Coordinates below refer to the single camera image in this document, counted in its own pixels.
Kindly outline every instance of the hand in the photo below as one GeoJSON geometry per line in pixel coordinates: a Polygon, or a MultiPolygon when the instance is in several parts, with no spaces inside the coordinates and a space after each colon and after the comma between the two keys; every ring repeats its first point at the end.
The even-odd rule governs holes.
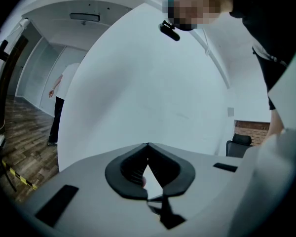
{"type": "Polygon", "coordinates": [[[53,89],[49,92],[49,98],[51,98],[54,95],[54,92],[55,92],[55,90],[53,90],[53,89]]]}
{"type": "Polygon", "coordinates": [[[147,179],[145,176],[143,176],[143,187],[145,187],[146,183],[147,183],[147,179]]]}

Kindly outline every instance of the brick wall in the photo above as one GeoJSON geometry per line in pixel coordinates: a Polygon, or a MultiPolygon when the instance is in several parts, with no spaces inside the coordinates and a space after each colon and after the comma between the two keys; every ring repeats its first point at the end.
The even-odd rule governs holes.
{"type": "Polygon", "coordinates": [[[266,137],[269,127],[270,123],[236,121],[235,133],[251,136],[251,145],[258,146],[266,137]]]}

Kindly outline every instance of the person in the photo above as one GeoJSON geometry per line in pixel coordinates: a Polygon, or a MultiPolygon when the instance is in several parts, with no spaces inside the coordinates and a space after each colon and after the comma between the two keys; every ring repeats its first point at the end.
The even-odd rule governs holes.
{"type": "MultiPolygon", "coordinates": [[[[177,28],[192,30],[229,12],[241,18],[254,39],[267,91],[281,77],[296,52],[296,0],[168,0],[168,18],[177,28]]],[[[271,121],[265,140],[284,126],[269,99],[271,121]]]]}
{"type": "Polygon", "coordinates": [[[53,125],[50,129],[49,139],[47,144],[49,146],[57,146],[58,142],[58,129],[60,116],[63,109],[65,97],[67,95],[67,91],[69,89],[70,83],[74,78],[74,75],[79,67],[80,63],[73,63],[68,65],[64,72],[57,78],[52,89],[49,92],[49,98],[54,95],[56,87],[59,85],[58,92],[56,95],[56,104],[55,104],[55,118],[53,121],[53,125]]]}

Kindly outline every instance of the black chair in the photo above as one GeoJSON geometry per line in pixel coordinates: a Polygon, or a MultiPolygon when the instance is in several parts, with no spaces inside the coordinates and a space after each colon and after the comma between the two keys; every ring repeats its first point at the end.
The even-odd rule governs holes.
{"type": "Polygon", "coordinates": [[[251,142],[250,136],[235,133],[232,141],[226,143],[226,156],[242,158],[246,150],[252,147],[251,142]]]}

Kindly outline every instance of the black slot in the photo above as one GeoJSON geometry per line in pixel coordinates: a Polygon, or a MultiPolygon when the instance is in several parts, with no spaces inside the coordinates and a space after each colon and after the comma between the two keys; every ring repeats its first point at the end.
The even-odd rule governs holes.
{"type": "Polygon", "coordinates": [[[53,227],[78,190],[77,187],[65,185],[35,216],[45,224],[53,227]]]}
{"type": "Polygon", "coordinates": [[[223,163],[216,163],[213,167],[227,170],[230,172],[236,172],[236,170],[238,168],[236,166],[231,166],[231,165],[227,165],[227,164],[223,164],[223,163]]]}
{"type": "Polygon", "coordinates": [[[161,202],[162,202],[162,195],[159,195],[159,196],[153,197],[153,198],[149,199],[148,201],[150,201],[150,202],[159,202],[159,203],[161,203],[161,202]]]}

